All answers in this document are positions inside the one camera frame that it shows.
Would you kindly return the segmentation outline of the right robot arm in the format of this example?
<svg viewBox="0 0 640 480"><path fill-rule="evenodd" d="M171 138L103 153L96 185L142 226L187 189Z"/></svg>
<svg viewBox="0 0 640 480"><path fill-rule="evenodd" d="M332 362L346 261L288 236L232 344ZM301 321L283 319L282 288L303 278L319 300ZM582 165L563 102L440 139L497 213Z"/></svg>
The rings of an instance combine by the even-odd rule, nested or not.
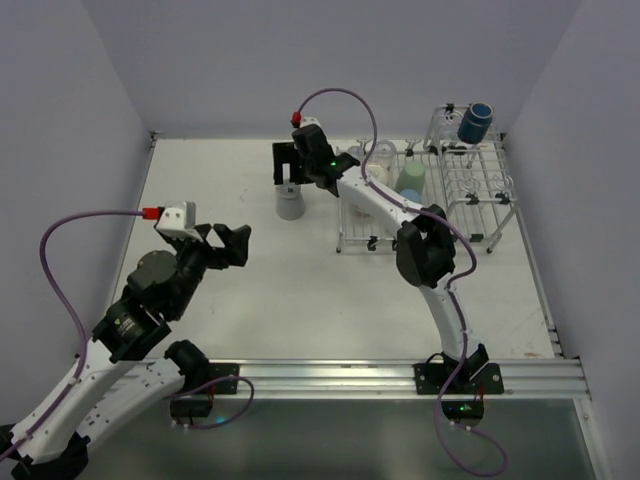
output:
<svg viewBox="0 0 640 480"><path fill-rule="evenodd" d="M464 239L444 210L423 207L394 192L367 174L362 162L336 154L316 124L296 129L289 142L271 147L275 185L313 184L347 200L370 215L396 242L396 268L425 299L441 340L439 364L418 363L416 389L425 383L442 394L490 392L494 363L486 347L473 339L456 295L455 245Z"/></svg>

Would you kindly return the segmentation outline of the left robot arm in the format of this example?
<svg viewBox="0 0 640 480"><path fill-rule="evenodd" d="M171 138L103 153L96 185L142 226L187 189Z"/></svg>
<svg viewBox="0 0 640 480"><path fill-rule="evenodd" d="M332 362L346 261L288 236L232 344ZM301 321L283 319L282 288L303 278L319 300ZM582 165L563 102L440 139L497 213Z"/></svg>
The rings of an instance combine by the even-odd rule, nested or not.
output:
<svg viewBox="0 0 640 480"><path fill-rule="evenodd" d="M145 254L121 297L93 329L67 375L26 418L1 428L1 457L15 461L15 479L75 479L90 452L149 404L203 393L233 376L214 376L189 340L159 360L149 353L184 315L209 270L243 267L251 228L198 225L191 235L162 232L169 250Z"/></svg>

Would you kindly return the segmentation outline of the green plastic cup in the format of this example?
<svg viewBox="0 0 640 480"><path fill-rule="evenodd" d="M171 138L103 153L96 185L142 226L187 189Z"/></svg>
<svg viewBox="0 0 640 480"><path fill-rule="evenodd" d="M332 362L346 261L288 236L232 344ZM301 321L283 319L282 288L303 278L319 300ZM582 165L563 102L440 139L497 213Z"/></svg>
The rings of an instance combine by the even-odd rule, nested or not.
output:
<svg viewBox="0 0 640 480"><path fill-rule="evenodd" d="M395 185L397 192L413 190L422 194L425 185L426 168L419 161L410 161L399 171Z"/></svg>

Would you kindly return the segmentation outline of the floral patterned mug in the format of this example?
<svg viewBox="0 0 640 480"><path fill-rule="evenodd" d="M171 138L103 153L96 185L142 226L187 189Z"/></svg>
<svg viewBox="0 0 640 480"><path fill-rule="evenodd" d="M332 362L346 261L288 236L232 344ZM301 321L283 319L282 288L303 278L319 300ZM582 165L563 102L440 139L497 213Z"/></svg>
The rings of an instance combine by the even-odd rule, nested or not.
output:
<svg viewBox="0 0 640 480"><path fill-rule="evenodd" d="M389 184L390 170L385 165L369 162L366 165L366 172L382 185L387 186ZM361 210L358 205L353 204L351 210L357 217L366 218L369 216L369 214Z"/></svg>

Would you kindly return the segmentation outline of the light blue plastic cup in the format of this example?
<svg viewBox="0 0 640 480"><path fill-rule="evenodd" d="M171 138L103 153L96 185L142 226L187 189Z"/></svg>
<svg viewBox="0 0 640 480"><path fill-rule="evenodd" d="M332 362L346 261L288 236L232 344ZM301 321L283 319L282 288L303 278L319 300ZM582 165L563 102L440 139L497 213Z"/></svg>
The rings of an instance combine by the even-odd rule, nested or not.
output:
<svg viewBox="0 0 640 480"><path fill-rule="evenodd" d="M406 199L407 201L410 202L414 202L417 204L421 204L422 203L422 197L421 194L413 189L405 189L399 192L399 194Z"/></svg>

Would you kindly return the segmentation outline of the grey footed mug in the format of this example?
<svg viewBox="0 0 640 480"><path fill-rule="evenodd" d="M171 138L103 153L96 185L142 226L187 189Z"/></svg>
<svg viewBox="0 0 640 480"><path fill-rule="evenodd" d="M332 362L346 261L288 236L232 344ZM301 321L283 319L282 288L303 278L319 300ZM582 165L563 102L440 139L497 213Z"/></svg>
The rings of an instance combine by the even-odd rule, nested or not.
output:
<svg viewBox="0 0 640 480"><path fill-rule="evenodd" d="M300 185L285 182L275 186L276 214L286 221L300 219L305 211L306 205Z"/></svg>

